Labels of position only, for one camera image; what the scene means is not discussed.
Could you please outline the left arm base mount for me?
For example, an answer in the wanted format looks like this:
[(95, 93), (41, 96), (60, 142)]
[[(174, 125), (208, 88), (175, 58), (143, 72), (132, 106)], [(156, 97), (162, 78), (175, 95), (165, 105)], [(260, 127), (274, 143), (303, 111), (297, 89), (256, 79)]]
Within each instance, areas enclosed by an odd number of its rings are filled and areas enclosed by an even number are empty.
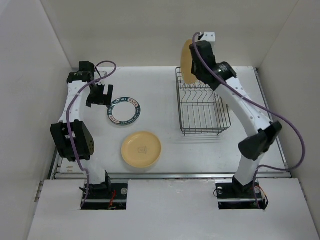
[(86, 187), (80, 187), (80, 190), (83, 192), (80, 203), (81, 210), (127, 209), (128, 183), (90, 184), (87, 198)]

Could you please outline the green rimmed lettered plate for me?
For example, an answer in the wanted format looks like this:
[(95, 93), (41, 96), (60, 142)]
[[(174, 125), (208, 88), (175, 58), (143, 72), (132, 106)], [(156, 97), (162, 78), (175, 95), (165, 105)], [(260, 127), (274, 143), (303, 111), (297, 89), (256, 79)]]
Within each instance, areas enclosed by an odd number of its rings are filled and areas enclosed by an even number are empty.
[(140, 114), (140, 104), (130, 97), (115, 99), (107, 110), (107, 117), (117, 126), (127, 126), (134, 123)]

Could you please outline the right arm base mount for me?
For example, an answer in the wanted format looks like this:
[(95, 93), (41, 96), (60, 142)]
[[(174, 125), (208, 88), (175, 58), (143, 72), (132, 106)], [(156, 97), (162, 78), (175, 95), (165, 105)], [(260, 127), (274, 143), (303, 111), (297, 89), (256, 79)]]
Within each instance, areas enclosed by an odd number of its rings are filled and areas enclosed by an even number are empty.
[(254, 188), (249, 186), (244, 192), (238, 193), (231, 182), (216, 182), (213, 195), (217, 198), (219, 210), (265, 210), (269, 199), (258, 182)]

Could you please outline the tan rimmed patterned plate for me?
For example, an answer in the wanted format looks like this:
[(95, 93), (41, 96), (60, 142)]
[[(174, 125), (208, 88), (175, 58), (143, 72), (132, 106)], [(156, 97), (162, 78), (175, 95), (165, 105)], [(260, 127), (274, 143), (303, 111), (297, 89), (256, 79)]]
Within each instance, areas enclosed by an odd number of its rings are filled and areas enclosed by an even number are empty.
[(125, 138), (121, 146), (123, 160), (134, 168), (148, 168), (161, 156), (162, 144), (159, 138), (148, 131), (137, 131)]

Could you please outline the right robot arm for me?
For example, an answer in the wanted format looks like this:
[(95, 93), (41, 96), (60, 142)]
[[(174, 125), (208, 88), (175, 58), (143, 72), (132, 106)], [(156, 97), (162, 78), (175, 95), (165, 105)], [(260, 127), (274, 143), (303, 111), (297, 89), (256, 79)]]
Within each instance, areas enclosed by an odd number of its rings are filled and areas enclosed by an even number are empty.
[(235, 70), (227, 63), (217, 63), (212, 45), (205, 40), (189, 46), (191, 73), (208, 85), (231, 108), (242, 124), (246, 138), (238, 144), (241, 159), (232, 178), (232, 193), (243, 197), (253, 188), (255, 172), (265, 153), (282, 130), (279, 121), (271, 121), (245, 100), (246, 91)]

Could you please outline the tan wooden plate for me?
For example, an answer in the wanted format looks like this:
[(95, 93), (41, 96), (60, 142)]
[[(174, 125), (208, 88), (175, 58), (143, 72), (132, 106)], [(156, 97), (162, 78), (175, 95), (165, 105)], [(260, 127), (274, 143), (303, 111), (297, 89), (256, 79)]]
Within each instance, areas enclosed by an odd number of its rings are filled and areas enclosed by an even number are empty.
[(180, 58), (180, 71), (184, 82), (187, 85), (194, 84), (196, 82), (196, 77), (192, 74), (192, 55), (190, 51), (190, 45), (192, 40), (188, 39), (182, 48), (181, 58)]

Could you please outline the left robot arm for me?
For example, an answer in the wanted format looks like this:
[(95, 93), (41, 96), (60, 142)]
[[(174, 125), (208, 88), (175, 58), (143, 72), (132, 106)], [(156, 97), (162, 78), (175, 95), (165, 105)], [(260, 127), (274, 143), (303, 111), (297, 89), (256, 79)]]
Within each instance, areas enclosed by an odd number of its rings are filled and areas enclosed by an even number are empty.
[(81, 161), (89, 161), (95, 151), (93, 136), (84, 123), (84, 110), (93, 105), (107, 109), (111, 107), (114, 86), (108, 85), (105, 93), (106, 85), (101, 81), (112, 76), (116, 70), (116, 63), (110, 60), (97, 65), (90, 61), (80, 61), (78, 71), (69, 73), (67, 77), (67, 98), (62, 115), (57, 123), (50, 126), (50, 133), (60, 157), (76, 162), (86, 177), (86, 186), (80, 188), (85, 199), (95, 193), (104, 199), (112, 192), (112, 186), (107, 179), (97, 184), (90, 183), (92, 171), (84, 167)]

